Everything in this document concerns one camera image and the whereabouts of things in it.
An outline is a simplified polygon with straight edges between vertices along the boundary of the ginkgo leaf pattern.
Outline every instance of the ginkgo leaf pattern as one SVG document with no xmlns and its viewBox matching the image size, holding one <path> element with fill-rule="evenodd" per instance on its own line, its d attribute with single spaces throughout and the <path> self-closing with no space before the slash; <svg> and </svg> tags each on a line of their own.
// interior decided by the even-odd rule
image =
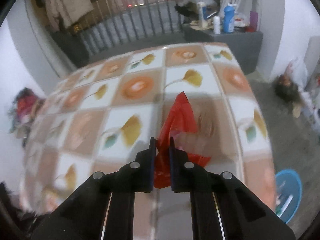
<svg viewBox="0 0 320 240">
<path fill-rule="evenodd" d="M 153 62 L 154 59 L 155 59 L 155 55 L 148 54 L 143 59 L 131 63 L 131 69 L 136 68 L 137 66 L 139 66 L 141 62 L 144 65 L 149 65 L 149 64 L 151 64 L 151 62 Z"/>
<path fill-rule="evenodd" d="M 94 73 L 94 70 L 90 70 L 89 73 L 85 76 L 83 76 L 82 78 L 80 78 L 79 82 L 78 83 L 81 83 L 83 80 L 87 80 L 89 79 Z"/>
<path fill-rule="evenodd" d="M 222 51 L 220 51 L 220 54 L 223 56 L 223 57 L 225 57 L 226 59 L 228 59 L 228 60 L 232 60 L 232 55 L 229 53 L 229 52 L 227 52 L 226 50 L 222 50 Z"/>
<path fill-rule="evenodd" d="M 115 131 L 104 140 L 103 148 L 111 148 L 118 140 L 120 134 L 124 139 L 124 144 L 127 147 L 131 147 L 141 134 L 141 128 L 142 124 L 139 117 L 136 115 L 131 116 L 122 127 L 112 128 L 103 132 L 101 136 Z"/>
<path fill-rule="evenodd" d="M 72 164 L 71 166 L 69 166 L 66 174 L 59 175 L 55 179 L 55 181 L 63 182 L 63 189 L 73 192 L 76 189 L 76 181 L 77 181 L 75 165 Z"/>
<path fill-rule="evenodd" d="M 104 141 L 104 148 L 111 148 L 117 141 L 118 139 L 118 134 L 112 134 L 106 138 Z"/>
<path fill-rule="evenodd" d="M 141 133 L 141 122 L 136 115 L 131 116 L 128 121 L 121 127 L 124 143 L 127 147 L 132 146 Z"/>
<path fill-rule="evenodd" d="M 248 143 L 253 142 L 257 137 L 256 127 L 254 125 L 250 126 L 245 132 L 247 135 Z"/>
<path fill-rule="evenodd" d="M 257 109 L 254 110 L 253 118 L 243 118 L 238 122 L 237 125 L 239 129 L 245 130 L 249 143 L 253 142 L 257 137 L 256 127 L 258 127 L 263 138 L 267 138 L 266 124 Z"/>
<path fill-rule="evenodd" d="M 66 181 L 68 190 L 74 191 L 76 189 L 76 169 L 73 164 L 69 167 L 67 173 L 64 175 L 64 179 Z"/>
<path fill-rule="evenodd" d="M 260 113 L 258 112 L 257 109 L 254 110 L 253 120 L 257 124 L 262 136 L 266 139 L 267 138 L 267 127 L 266 127 L 266 124 L 265 124 L 262 116 L 260 115 Z"/>
<path fill-rule="evenodd" d="M 202 75 L 198 71 L 196 71 L 194 69 L 189 69 L 185 73 L 185 75 L 184 75 L 184 77 L 182 79 L 174 80 L 174 81 L 170 82 L 169 84 L 167 84 L 165 87 L 168 87 L 168 86 L 170 86 L 172 84 L 175 84 L 175 83 L 178 83 L 178 82 L 181 82 L 181 81 L 187 82 L 188 84 L 190 84 L 190 85 L 192 85 L 194 87 L 200 87 L 201 84 L 202 84 L 202 79 L 203 79 Z"/>
<path fill-rule="evenodd" d="M 96 100 L 100 100 L 107 92 L 107 89 L 108 89 L 107 84 L 103 84 L 98 88 L 98 90 L 96 92 L 88 95 L 85 99 L 87 99 L 90 96 L 94 96 Z"/>
</svg>

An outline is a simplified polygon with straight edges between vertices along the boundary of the table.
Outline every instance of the table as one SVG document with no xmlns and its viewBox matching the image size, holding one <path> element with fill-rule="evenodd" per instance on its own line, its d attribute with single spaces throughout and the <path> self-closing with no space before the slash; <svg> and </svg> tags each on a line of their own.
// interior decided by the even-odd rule
<svg viewBox="0 0 320 240">
<path fill-rule="evenodd" d="M 224 43 L 187 43 L 118 55 L 72 73 L 40 110 L 26 146 L 21 205 L 53 211 L 93 172 L 111 173 L 157 137 L 175 97 L 187 95 L 199 132 L 178 146 L 211 156 L 275 207 L 272 152 L 259 105 Z M 192 239 L 188 193 L 136 193 L 136 239 Z"/>
<path fill-rule="evenodd" d="M 189 24 L 183 25 L 184 38 L 187 42 L 224 42 L 232 50 L 244 74 L 255 71 L 263 33 L 234 31 L 233 33 L 214 34 L 212 29 L 196 31 Z"/>
</svg>

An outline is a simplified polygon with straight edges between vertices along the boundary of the concrete floor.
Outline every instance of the concrete floor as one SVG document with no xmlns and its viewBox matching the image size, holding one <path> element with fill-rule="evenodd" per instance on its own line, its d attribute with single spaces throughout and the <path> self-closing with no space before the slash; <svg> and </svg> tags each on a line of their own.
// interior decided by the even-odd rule
<svg viewBox="0 0 320 240">
<path fill-rule="evenodd" d="M 319 137 L 304 116 L 292 116 L 290 106 L 274 94 L 271 84 L 261 82 L 256 74 L 248 79 L 268 127 L 276 172 L 294 169 L 302 181 L 301 204 L 288 224 L 298 238 L 320 210 Z"/>
</svg>

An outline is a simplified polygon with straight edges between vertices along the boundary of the hanging jacket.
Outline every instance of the hanging jacket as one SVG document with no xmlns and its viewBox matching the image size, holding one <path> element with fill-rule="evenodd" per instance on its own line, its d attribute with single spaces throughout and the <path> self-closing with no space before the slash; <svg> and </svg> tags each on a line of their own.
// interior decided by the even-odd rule
<svg viewBox="0 0 320 240">
<path fill-rule="evenodd" d="M 65 28 L 93 10 L 90 0 L 49 0 L 48 10 L 55 19 L 62 18 Z"/>
</svg>

